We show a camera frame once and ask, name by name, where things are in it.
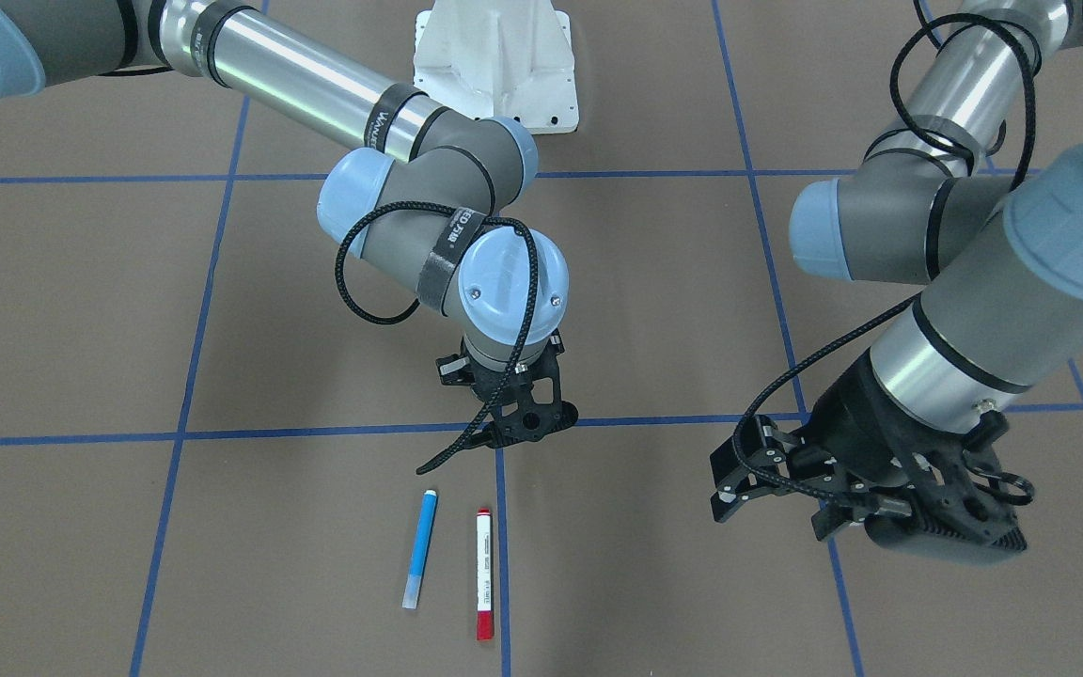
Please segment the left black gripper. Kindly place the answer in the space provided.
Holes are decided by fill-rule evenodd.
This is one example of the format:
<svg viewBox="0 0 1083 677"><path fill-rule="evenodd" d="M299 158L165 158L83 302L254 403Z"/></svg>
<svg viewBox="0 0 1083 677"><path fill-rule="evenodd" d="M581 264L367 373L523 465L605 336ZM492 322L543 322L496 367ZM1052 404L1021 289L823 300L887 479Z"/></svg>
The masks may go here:
<svg viewBox="0 0 1083 677"><path fill-rule="evenodd" d="M1027 552L1017 507L1034 500L1034 485L1002 470L993 450L1008 431L1000 411L981 413L966 433L919 424L885 392L864 353L818 399L798 437L756 415L713 451L712 515L721 524L755 498L790 494L757 472L779 476L803 437L805 450L864 485L860 496L906 502L906 515L871 507L861 517L873 543L953 564L1001 564Z"/></svg>

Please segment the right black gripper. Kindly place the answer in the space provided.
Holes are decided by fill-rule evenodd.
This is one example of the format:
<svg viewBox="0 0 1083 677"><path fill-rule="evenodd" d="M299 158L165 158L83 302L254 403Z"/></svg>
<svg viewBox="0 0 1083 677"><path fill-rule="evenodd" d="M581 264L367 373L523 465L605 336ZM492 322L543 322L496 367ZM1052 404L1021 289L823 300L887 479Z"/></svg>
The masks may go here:
<svg viewBox="0 0 1083 677"><path fill-rule="evenodd" d="M520 363L506 370L503 363L482 364L481 355L460 344L459 352L435 360L439 381L469 388L481 401L558 401L558 357L566 351L560 334L529 348Z"/></svg>

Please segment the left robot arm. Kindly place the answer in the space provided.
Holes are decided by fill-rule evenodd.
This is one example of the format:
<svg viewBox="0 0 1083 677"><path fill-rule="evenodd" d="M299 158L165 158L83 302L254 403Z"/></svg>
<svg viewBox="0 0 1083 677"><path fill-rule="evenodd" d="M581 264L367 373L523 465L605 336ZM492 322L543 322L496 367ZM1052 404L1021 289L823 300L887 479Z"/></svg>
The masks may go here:
<svg viewBox="0 0 1083 677"><path fill-rule="evenodd" d="M966 1L914 94L889 76L897 119L854 175L793 205L801 270L919 292L812 353L771 388L859 336L880 336L786 432L764 390L710 457L714 520L765 496L820 502L818 541L862 526L886 549L992 565L1028 543L1034 500L999 463L1005 408L1083 350L1083 143L1039 175L1034 80L1083 47L1083 1Z"/></svg>

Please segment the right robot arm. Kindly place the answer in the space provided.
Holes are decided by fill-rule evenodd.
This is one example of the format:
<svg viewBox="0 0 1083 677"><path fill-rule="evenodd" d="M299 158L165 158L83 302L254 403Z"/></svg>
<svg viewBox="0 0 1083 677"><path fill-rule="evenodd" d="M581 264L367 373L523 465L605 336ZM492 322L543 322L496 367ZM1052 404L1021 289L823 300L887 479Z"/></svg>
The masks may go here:
<svg viewBox="0 0 1083 677"><path fill-rule="evenodd" d="M519 121L468 118L246 1L0 1L0 99L89 78L185 74L275 113L338 155L317 217L464 331L440 378L490 402L558 386L567 269L553 240L494 216L536 179Z"/></svg>

